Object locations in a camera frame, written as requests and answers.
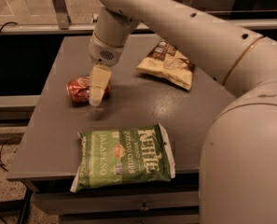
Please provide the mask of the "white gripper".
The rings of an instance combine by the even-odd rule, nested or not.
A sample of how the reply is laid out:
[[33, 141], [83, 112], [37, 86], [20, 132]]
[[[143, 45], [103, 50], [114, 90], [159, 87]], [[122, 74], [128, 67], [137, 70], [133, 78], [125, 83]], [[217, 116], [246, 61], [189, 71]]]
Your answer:
[[90, 72], [90, 105], [99, 106], [101, 104], [111, 77], [109, 67], [118, 63], [123, 50], [123, 47], [116, 48], [106, 45], [96, 35], [92, 35], [90, 38], [90, 60], [96, 64]]

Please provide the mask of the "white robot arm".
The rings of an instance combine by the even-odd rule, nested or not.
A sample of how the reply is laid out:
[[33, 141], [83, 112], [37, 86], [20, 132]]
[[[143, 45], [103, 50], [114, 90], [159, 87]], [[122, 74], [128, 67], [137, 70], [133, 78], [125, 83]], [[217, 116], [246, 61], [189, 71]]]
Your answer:
[[139, 21], [207, 78], [221, 105], [199, 157], [200, 224], [277, 224], [277, 42], [173, 0], [100, 0], [91, 51], [118, 50]]

